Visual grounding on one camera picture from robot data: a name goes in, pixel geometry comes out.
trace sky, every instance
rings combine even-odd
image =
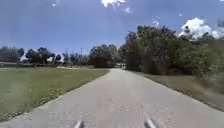
[[[84,53],[96,45],[125,42],[137,25],[167,27],[183,35],[221,36],[220,0],[0,0],[0,46]]]

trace green tree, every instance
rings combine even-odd
[[[17,62],[19,58],[18,49],[10,47],[0,48],[0,61],[1,62]]]
[[[69,54],[66,51],[65,53],[62,53],[62,56],[64,57],[64,63],[67,66],[67,64],[69,63]]]
[[[37,49],[37,51],[39,52],[40,63],[46,64],[47,59],[49,59],[51,57],[51,52],[48,51],[47,48],[43,48],[43,47],[40,47],[39,49]]]
[[[30,63],[40,63],[41,58],[38,52],[34,51],[33,49],[29,49],[26,53],[26,58]]]
[[[141,56],[138,45],[137,34],[129,32],[126,39],[126,68],[129,70],[140,70]]]
[[[90,62],[96,68],[113,67],[115,64],[114,61],[111,49],[105,44],[93,47],[90,51]]]
[[[55,61],[56,61],[57,63],[58,63],[59,61],[61,61],[61,55],[60,55],[60,54],[58,54],[58,55],[56,56]]]

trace green grass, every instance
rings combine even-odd
[[[0,121],[28,112],[106,73],[85,69],[0,69]]]
[[[157,83],[193,97],[210,107],[224,111],[224,95],[205,88],[193,76],[157,76],[139,73]]]

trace white cloud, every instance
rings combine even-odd
[[[104,7],[106,8],[109,4],[113,6],[121,6],[126,2],[126,0],[101,0]]]
[[[60,0],[55,0],[55,3],[52,4],[53,7],[57,6],[57,4],[59,4]]]
[[[187,33],[184,32],[186,26],[188,26],[190,34],[192,34],[195,39],[201,37],[206,32],[213,35],[215,38],[219,38],[223,35],[220,30],[213,30],[210,26],[206,25],[204,19],[199,19],[196,17],[192,20],[188,20],[187,23],[181,27],[182,32],[179,36],[187,35]]]
[[[158,27],[159,26],[159,21],[158,20],[153,20],[153,25],[155,26],[155,27]]]
[[[131,8],[130,7],[127,7],[127,8],[125,8],[125,10],[124,10],[126,13],[132,13],[132,10],[131,10]]]
[[[160,19],[160,17],[159,16],[153,16],[152,17],[152,24],[153,24],[153,26],[155,26],[155,27],[158,27],[159,26],[159,19]]]

